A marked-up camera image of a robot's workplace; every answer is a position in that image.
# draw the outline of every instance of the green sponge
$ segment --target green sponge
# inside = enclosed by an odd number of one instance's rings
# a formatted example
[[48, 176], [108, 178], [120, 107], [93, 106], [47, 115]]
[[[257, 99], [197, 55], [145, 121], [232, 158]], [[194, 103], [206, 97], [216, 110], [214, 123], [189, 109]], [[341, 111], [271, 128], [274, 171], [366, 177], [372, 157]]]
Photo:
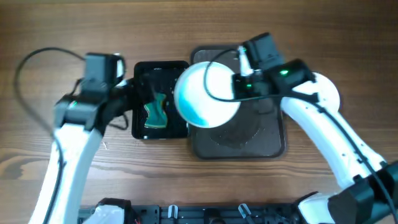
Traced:
[[163, 110], [164, 100], [166, 95], [162, 93], [155, 93], [155, 100], [144, 105], [148, 113], [147, 121], [145, 122], [146, 128], [166, 128], [167, 116]]

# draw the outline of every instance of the wooden surface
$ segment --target wooden surface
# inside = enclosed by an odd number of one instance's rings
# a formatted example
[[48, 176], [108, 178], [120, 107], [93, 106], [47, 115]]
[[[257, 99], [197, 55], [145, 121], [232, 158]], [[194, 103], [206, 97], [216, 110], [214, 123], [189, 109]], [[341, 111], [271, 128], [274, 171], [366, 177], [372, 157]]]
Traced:
[[[15, 66], [30, 51], [120, 52], [133, 68], [140, 61], [188, 60], [196, 46], [269, 31], [287, 60], [302, 58], [333, 80], [343, 116], [392, 162], [398, 159], [397, 15], [397, 1], [376, 0], [0, 5], [0, 223], [27, 222], [49, 159], [49, 137], [12, 93]], [[39, 55], [24, 70], [24, 96], [52, 122], [54, 103], [82, 69], [60, 53]], [[186, 139], [138, 141], [130, 131], [109, 128], [82, 205], [103, 197], [145, 205], [291, 202], [314, 190], [338, 190], [311, 140], [291, 119], [285, 125], [287, 153], [264, 162], [200, 162]]]

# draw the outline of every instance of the blue stain on plate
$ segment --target blue stain on plate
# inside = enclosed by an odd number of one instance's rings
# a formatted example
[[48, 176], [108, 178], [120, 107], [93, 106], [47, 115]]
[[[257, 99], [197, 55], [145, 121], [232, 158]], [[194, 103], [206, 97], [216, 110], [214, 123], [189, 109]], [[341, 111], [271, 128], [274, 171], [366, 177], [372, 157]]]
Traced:
[[195, 112], [190, 102], [184, 97], [183, 94], [179, 96], [180, 110], [183, 112], [187, 121], [200, 126], [208, 126], [207, 121], [199, 117], [198, 113]]

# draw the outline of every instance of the tabletop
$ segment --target tabletop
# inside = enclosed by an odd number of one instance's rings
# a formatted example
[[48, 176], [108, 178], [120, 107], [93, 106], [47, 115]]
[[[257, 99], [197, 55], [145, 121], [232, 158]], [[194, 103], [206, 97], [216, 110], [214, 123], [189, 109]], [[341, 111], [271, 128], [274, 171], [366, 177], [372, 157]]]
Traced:
[[[0, 223], [28, 221], [49, 161], [51, 139], [17, 104], [11, 85], [18, 61], [42, 47], [119, 52], [133, 68], [141, 61], [188, 61], [199, 45], [270, 32], [286, 60], [301, 58], [335, 83], [341, 114], [365, 142], [388, 162], [398, 159], [397, 1], [24, 2], [0, 1]], [[52, 123], [54, 104], [83, 68], [64, 54], [38, 55], [23, 71], [23, 95]], [[237, 205], [339, 191], [306, 134], [290, 118], [285, 127], [284, 156], [242, 162], [199, 161], [188, 139], [141, 141], [130, 130], [108, 128], [81, 204], [114, 197], [134, 205]]]

